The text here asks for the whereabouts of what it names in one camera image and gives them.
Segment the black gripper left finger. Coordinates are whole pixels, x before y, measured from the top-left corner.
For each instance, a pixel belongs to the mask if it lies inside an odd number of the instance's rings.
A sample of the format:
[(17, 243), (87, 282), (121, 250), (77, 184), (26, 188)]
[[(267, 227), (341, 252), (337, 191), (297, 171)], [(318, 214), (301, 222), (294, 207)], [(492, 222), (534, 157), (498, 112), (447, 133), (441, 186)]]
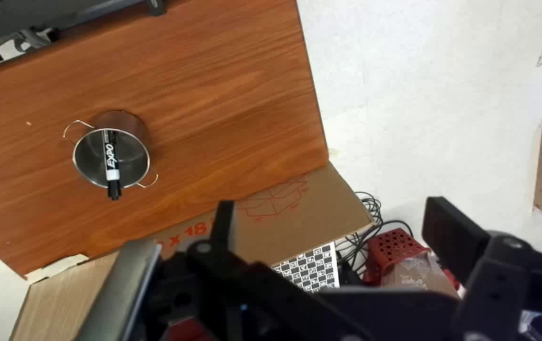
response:
[(159, 258), (155, 241), (123, 245), (76, 341), (146, 341), (142, 301)]

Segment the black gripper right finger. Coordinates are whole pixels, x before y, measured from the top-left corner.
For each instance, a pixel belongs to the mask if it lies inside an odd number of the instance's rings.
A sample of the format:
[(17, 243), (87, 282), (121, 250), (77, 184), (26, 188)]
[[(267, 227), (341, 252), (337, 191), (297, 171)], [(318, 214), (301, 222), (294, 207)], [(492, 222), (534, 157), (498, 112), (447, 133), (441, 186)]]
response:
[(438, 260), (466, 284), (491, 235), (445, 197), (428, 197), (422, 218), (422, 241)]

